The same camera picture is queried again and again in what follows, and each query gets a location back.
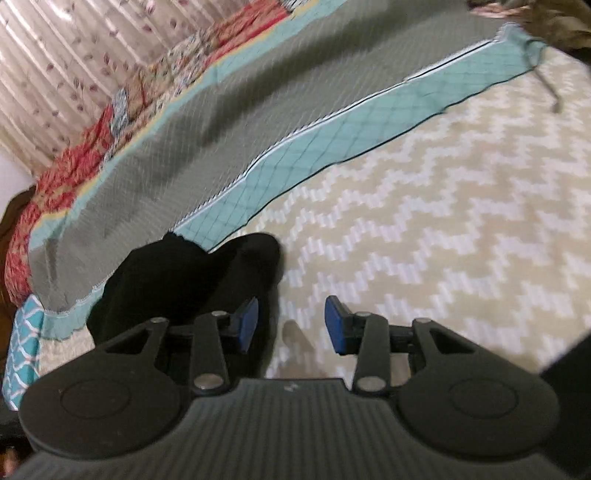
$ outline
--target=floral curtain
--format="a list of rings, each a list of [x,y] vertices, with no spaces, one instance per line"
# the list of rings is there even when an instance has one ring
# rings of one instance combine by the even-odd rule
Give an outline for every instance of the floral curtain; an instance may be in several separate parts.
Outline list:
[[[0,0],[0,148],[38,176],[146,65],[246,0]]]

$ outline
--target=mattress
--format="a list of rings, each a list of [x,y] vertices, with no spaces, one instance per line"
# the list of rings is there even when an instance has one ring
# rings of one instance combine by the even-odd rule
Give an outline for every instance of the mattress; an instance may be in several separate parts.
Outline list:
[[[306,8],[314,18],[330,14]],[[287,37],[282,25],[269,37]],[[589,277],[578,243],[589,201],[585,70],[545,50],[540,69],[564,100],[563,112],[551,113],[548,92],[524,74],[526,42],[506,26],[335,109],[173,216],[176,232],[208,249],[249,231],[285,246],[268,376],[350,379],[354,359],[333,354],[323,328],[329,294],[391,323],[430,316],[530,370],[586,331],[590,306],[578,295]],[[528,47],[534,63],[539,50]],[[42,296],[27,300],[3,384],[13,408],[39,375],[92,348],[84,322],[101,289],[59,312]]]

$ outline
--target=silver screw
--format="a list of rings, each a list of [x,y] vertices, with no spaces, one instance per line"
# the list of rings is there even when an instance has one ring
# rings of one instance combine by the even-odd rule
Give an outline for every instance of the silver screw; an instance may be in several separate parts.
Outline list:
[[[386,382],[380,377],[363,377],[357,380],[356,386],[364,392],[374,393],[386,388]]]
[[[216,374],[201,374],[193,380],[193,385],[200,390],[213,390],[223,385],[223,378]]]

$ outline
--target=bed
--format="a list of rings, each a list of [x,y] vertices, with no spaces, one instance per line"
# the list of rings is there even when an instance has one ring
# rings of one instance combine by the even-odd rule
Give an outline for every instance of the bed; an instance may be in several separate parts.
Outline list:
[[[206,249],[253,231],[281,241],[269,377],[350,381],[354,359],[323,327],[330,294],[391,323],[431,317],[531,371],[589,329],[584,65],[461,1],[288,3],[261,2],[274,13],[260,28],[200,57],[35,220],[19,247],[31,293],[4,376],[11,408],[93,348],[85,320],[106,279],[170,230]]]

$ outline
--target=thin dark cord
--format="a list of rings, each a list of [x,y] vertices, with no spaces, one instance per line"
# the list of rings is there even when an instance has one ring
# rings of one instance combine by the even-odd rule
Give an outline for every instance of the thin dark cord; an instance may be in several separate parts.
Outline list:
[[[553,113],[560,113],[562,111],[562,98],[560,97],[560,95],[558,94],[558,92],[556,91],[554,86],[548,80],[546,80],[546,78],[540,73],[540,71],[538,69],[538,65],[534,65],[534,63],[531,61],[531,57],[528,53],[528,47],[532,43],[539,42],[539,41],[542,41],[542,40],[540,38],[529,38],[528,40],[525,41],[525,45],[524,45],[525,62],[528,64],[528,66],[531,68],[531,70],[535,73],[535,76],[538,77],[538,79],[542,82],[542,84],[546,87],[546,89],[554,97],[554,105],[552,106],[552,112]]]

